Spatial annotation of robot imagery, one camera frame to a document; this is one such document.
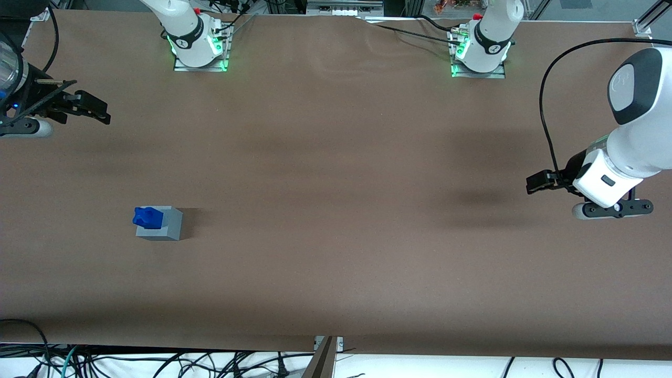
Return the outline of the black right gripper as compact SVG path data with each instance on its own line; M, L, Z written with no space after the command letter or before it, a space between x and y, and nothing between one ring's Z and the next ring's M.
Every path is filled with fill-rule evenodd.
M50 103L66 88L74 84L73 80L57 80L40 69L29 68L20 81L18 89L10 96L11 118L35 115L46 109ZM108 103L86 91L75 91L69 95L70 114L89 117L109 125ZM67 124L68 115L63 109L48 108L46 117L59 124Z

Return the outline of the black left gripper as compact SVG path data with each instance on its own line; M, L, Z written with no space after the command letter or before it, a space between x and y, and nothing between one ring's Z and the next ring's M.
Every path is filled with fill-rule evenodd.
M538 172L527 177L527 194L553 189L553 186L563 186L568 192L578 192L573 182L579 176L586 157L586 150L574 154L561 170Z

